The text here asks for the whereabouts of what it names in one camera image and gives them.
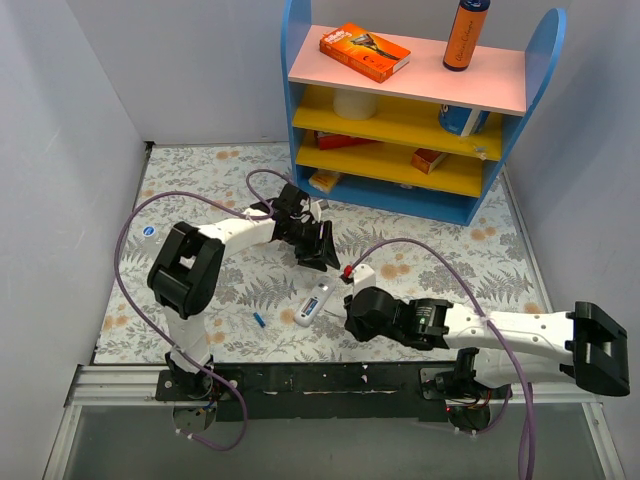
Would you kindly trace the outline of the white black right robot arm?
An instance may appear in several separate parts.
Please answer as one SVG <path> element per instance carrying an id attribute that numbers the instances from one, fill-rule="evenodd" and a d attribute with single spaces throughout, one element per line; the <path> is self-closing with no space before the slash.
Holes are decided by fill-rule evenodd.
<path id="1" fill-rule="evenodd" d="M 419 351 L 461 351 L 452 383 L 464 397 L 520 381 L 572 381 L 609 397 L 630 393 L 627 332 L 591 302 L 578 301 L 568 312 L 482 317 L 447 300 L 404 302 L 366 287 L 347 296 L 344 308 L 345 328 L 359 342 L 382 336 Z"/>

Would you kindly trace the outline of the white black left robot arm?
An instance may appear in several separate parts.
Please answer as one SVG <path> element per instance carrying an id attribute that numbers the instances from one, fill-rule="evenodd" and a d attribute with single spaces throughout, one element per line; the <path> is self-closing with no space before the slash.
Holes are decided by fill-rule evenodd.
<path id="1" fill-rule="evenodd" d="M 283 241 L 294 249 L 297 264 L 325 272 L 339 269 L 333 222 L 322 208 L 292 184 L 266 202 L 214 224 L 174 224 L 147 277 L 155 300 L 163 307 L 170 339 L 165 355 L 172 381 L 193 400 L 205 398 L 213 386 L 212 363 L 202 312 L 213 299 L 221 266 L 228 258 L 256 245 Z"/>

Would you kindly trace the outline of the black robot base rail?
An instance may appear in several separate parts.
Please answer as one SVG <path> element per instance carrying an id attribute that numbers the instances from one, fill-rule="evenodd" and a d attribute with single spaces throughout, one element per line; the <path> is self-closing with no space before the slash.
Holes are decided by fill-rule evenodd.
<path id="1" fill-rule="evenodd" d="M 376 363 L 223 363 L 215 372 L 236 386 L 251 420 L 411 418 L 446 422 L 448 409 L 475 402 L 472 413 L 489 420 L 492 394 L 481 386 L 467 397 L 447 398 L 432 383 L 453 361 Z"/>

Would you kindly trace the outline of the white remote control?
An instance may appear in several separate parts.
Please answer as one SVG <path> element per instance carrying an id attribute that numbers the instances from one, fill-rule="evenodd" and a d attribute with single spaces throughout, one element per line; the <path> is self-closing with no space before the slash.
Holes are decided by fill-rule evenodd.
<path id="1" fill-rule="evenodd" d="M 294 322 L 308 328 L 319 315 L 333 294 L 337 280 L 335 277 L 322 276 L 315 280 L 308 296 L 294 313 Z"/>

